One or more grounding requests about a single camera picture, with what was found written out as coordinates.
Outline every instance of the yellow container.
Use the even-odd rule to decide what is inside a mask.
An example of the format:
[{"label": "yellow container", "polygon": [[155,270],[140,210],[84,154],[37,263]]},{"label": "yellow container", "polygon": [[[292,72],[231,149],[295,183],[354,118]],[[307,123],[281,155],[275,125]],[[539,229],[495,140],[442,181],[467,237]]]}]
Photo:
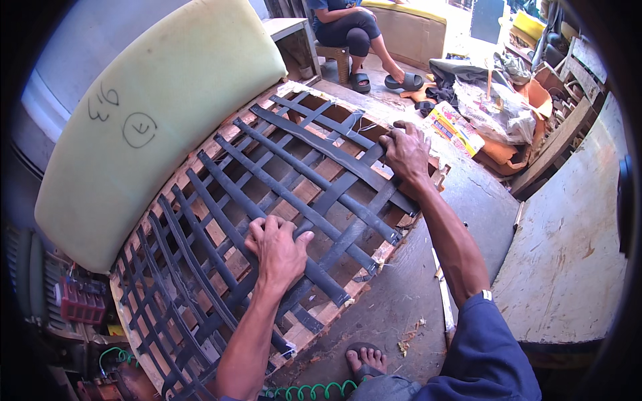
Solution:
[{"label": "yellow container", "polygon": [[539,19],[528,15],[523,10],[517,12],[517,16],[513,20],[513,26],[524,31],[528,36],[537,40],[542,36],[542,32],[546,25]]}]

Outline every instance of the wicker stool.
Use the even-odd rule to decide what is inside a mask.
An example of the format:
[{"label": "wicker stool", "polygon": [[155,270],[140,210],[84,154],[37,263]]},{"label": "wicker stool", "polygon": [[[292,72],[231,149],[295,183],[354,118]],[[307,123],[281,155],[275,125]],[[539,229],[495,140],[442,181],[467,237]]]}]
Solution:
[{"label": "wicker stool", "polygon": [[336,69],[339,72],[339,84],[346,85],[348,83],[348,77],[350,76],[350,54],[348,53],[348,47],[327,47],[321,45],[318,40],[315,40],[315,47],[317,48],[317,56],[336,60]]}]

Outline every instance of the black slide sandal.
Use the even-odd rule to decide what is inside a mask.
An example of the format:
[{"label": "black slide sandal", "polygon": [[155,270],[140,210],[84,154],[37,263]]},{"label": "black slide sandal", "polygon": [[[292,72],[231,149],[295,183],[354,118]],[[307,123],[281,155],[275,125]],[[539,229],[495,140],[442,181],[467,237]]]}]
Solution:
[{"label": "black slide sandal", "polygon": [[[363,82],[363,81],[368,81],[368,84],[359,85],[359,82]],[[370,92],[370,78],[368,78],[368,74],[364,74],[364,73],[351,74],[350,84],[352,85],[352,89],[355,92],[359,92],[359,93]]]},{"label": "black slide sandal", "polygon": [[[357,383],[357,385],[359,385],[359,383],[363,381],[363,378],[366,375],[370,375],[372,377],[386,375],[385,372],[373,368],[372,366],[368,365],[363,359],[361,359],[362,348],[372,348],[375,351],[381,351],[379,347],[371,343],[352,343],[350,344],[350,346],[348,346],[348,349],[345,350],[346,353],[351,350],[355,351],[357,353],[357,358],[359,358],[359,360],[361,361],[361,368],[359,368],[358,371],[354,372],[355,383]],[[350,368],[350,371],[352,371],[350,362],[347,359],[345,361],[348,362],[348,367]]]},{"label": "black slide sandal", "polygon": [[424,78],[421,75],[406,73],[403,78],[403,83],[399,83],[392,78],[392,75],[386,76],[384,84],[389,89],[403,89],[410,92],[415,92],[424,86]]}]

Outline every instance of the green coiled hose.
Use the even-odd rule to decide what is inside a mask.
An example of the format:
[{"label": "green coiled hose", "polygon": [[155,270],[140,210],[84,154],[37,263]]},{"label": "green coiled hose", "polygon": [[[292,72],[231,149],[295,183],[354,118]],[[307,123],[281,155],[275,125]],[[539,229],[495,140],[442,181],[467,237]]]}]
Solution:
[{"label": "green coiled hose", "polygon": [[305,397],[306,397],[305,394],[303,393],[303,389],[309,388],[310,389],[310,399],[311,400],[316,400],[317,399],[317,393],[315,392],[315,390],[318,387],[321,387],[324,390],[325,399],[329,400],[330,399],[330,388],[332,386],[338,387],[339,390],[341,390],[341,397],[345,397],[345,387],[348,384],[352,384],[354,389],[357,388],[357,385],[352,380],[346,380],[345,382],[343,382],[343,385],[341,385],[341,384],[339,384],[337,382],[332,382],[332,383],[328,384],[327,386],[324,386],[321,383],[317,383],[314,386],[308,386],[307,384],[305,384],[305,385],[303,385],[301,387],[290,386],[287,389],[284,388],[284,387],[279,387],[279,388],[275,388],[275,389],[271,388],[271,389],[268,389],[268,391],[265,392],[265,395],[266,395],[266,397],[277,397],[279,395],[279,392],[281,390],[283,390],[284,394],[285,394],[286,401],[292,401],[292,393],[290,391],[293,390],[293,389],[296,389],[297,390],[297,399],[299,401],[303,401],[305,399]]}]

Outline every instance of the red plastic crate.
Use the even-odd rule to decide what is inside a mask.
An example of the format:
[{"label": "red plastic crate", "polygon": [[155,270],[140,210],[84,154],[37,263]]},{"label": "red plastic crate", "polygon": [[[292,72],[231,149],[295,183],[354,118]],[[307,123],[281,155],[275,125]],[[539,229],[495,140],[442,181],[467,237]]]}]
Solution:
[{"label": "red plastic crate", "polygon": [[60,315],[63,319],[100,324],[105,315],[105,301],[102,295],[90,294],[70,286],[60,277]]}]

